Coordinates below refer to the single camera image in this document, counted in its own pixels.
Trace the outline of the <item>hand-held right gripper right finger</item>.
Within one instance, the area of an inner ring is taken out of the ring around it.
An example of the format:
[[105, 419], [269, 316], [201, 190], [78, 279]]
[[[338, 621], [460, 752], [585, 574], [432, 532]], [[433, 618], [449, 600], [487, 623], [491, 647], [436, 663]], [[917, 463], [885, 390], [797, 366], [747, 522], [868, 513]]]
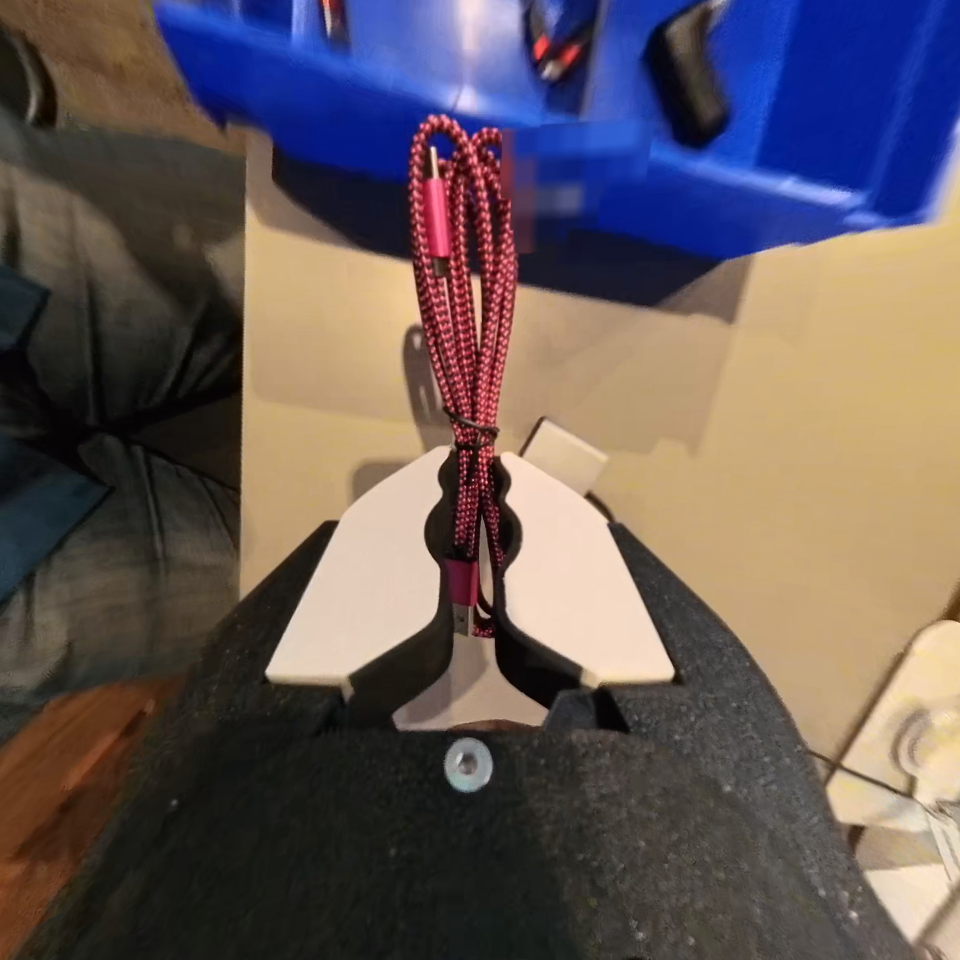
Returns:
[[670, 683], [673, 662], [615, 541], [581, 494], [514, 453], [499, 458], [497, 626], [583, 687]]

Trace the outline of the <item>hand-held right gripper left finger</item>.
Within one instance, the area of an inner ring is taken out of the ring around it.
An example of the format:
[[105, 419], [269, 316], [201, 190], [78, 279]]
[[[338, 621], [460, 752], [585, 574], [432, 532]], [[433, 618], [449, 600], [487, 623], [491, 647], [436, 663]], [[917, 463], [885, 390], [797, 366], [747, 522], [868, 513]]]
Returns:
[[452, 658], [453, 611], [443, 559], [428, 545], [432, 513], [444, 507], [435, 447], [359, 497], [336, 524], [282, 633], [266, 678], [276, 685], [428, 687]]

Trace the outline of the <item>grey usb hub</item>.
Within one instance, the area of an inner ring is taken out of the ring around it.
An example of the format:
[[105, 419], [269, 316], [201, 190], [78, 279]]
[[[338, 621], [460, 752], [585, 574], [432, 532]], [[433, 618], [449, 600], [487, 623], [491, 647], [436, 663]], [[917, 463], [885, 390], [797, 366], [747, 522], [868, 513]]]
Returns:
[[547, 416], [541, 416], [518, 456], [585, 497], [604, 473], [609, 455]]

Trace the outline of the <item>blue plastic bin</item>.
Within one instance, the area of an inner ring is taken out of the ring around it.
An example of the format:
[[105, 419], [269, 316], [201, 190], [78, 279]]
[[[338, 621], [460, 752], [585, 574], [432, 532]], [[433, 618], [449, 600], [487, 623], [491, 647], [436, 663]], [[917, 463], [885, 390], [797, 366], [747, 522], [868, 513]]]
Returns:
[[958, 166], [958, 2], [726, 2], [729, 122], [680, 144], [645, 61], [693, 2], [158, 2], [200, 108], [330, 231], [409, 254], [430, 114], [515, 146], [528, 283], [642, 306], [723, 261], [928, 223]]

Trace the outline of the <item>black usb hub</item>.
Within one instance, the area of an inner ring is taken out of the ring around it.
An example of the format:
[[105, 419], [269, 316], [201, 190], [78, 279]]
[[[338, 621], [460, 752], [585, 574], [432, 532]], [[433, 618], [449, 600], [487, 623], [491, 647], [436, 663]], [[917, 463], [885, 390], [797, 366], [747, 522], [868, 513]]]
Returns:
[[644, 58], [658, 102], [673, 137], [690, 149], [710, 145], [730, 122], [710, 49], [711, 32], [726, 6], [693, 2], [660, 21], [647, 41]]

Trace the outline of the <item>black twist tie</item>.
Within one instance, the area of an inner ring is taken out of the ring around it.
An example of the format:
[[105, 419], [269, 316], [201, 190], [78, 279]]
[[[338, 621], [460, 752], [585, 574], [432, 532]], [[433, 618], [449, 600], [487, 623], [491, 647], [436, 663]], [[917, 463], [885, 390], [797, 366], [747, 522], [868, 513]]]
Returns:
[[457, 413], [448, 406], [442, 407], [442, 413], [450, 423], [453, 450], [458, 453], [479, 452], [496, 446], [500, 433], [497, 425], [477, 422]]

